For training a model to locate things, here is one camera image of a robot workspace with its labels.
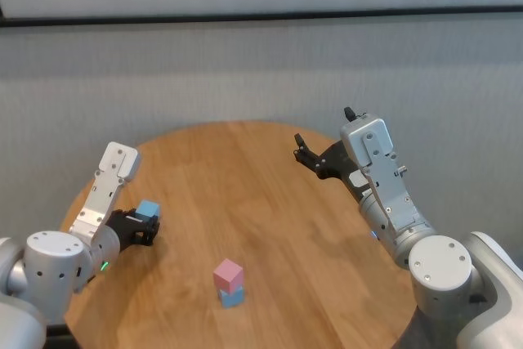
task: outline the pink cube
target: pink cube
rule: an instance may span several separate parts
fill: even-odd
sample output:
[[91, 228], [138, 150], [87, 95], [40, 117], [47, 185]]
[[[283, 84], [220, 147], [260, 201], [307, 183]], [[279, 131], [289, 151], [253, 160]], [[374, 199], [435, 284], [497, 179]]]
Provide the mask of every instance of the pink cube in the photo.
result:
[[212, 273], [217, 289], [232, 294], [244, 285], [244, 269], [229, 259], [226, 259]]

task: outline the cylindrical joint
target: cylindrical joint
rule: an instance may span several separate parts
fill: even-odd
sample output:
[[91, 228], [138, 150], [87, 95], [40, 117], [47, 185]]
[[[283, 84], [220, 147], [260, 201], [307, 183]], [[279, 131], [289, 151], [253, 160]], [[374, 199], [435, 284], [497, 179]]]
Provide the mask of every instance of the cylindrical joint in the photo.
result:
[[387, 216], [382, 211], [373, 194], [369, 194], [360, 202], [360, 213], [367, 221], [370, 229], [376, 234], [386, 251], [391, 255], [396, 265], [409, 269], [409, 254], [411, 248], [424, 237], [435, 235], [436, 232], [420, 214], [413, 225], [400, 233], [389, 227]]
[[27, 289], [27, 277], [25, 276], [24, 263], [20, 259], [13, 266], [7, 279], [7, 292], [15, 295], [22, 294]]
[[19, 298], [0, 294], [0, 347], [40, 348], [46, 343], [46, 321], [41, 313]]
[[0, 239], [0, 293], [9, 293], [9, 275], [16, 261], [22, 258], [24, 249], [13, 239]]
[[64, 232], [37, 232], [24, 252], [27, 290], [20, 298], [36, 306], [48, 323], [61, 322], [69, 308], [78, 271], [82, 242]]
[[472, 260], [465, 247], [447, 236], [429, 236], [409, 256], [414, 297], [425, 315], [442, 319], [458, 315], [468, 301]]
[[120, 254], [120, 240], [116, 232], [106, 225], [103, 225], [96, 237], [92, 240], [92, 275], [103, 271], [106, 267], [116, 262]]

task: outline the metal bracket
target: metal bracket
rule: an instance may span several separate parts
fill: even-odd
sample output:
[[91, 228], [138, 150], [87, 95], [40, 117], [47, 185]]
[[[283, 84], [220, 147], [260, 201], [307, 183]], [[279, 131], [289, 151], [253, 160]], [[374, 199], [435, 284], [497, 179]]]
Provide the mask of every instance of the metal bracket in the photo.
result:
[[98, 228], [104, 225], [126, 181], [134, 176], [140, 156], [136, 149], [110, 142], [95, 171], [95, 181], [69, 233], [91, 246]]
[[347, 155], [342, 141], [332, 144], [321, 155], [317, 155], [309, 149], [300, 134], [296, 134], [294, 139], [298, 146], [294, 151], [294, 158], [299, 163], [309, 168], [319, 179], [340, 179], [357, 201], [362, 199], [364, 192], [369, 189], [369, 183], [358, 165]]
[[358, 163], [369, 181], [394, 231], [400, 232], [421, 219], [402, 179], [406, 167], [398, 168], [396, 164], [396, 153], [385, 122], [364, 114], [343, 126], [340, 133], [349, 157]]

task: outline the blue cube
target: blue cube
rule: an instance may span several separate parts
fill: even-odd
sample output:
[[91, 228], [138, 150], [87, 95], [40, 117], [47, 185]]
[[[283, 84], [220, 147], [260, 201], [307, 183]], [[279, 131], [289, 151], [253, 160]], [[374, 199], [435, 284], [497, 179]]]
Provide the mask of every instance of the blue cube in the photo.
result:
[[160, 217], [160, 205], [143, 199], [136, 209], [136, 218], [147, 222], [154, 216]]
[[237, 306], [244, 302], [244, 287], [240, 286], [233, 293], [228, 294], [223, 290], [218, 290], [218, 297], [221, 300], [221, 305], [224, 308], [231, 308], [232, 306]]

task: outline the stacked cubes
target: stacked cubes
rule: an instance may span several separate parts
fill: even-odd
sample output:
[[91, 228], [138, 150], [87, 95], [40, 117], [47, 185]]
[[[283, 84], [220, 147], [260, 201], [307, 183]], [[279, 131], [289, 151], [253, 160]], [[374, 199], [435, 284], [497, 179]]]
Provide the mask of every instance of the stacked cubes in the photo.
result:
[[244, 269], [241, 266], [226, 259], [212, 273], [212, 277], [224, 308], [244, 301]]

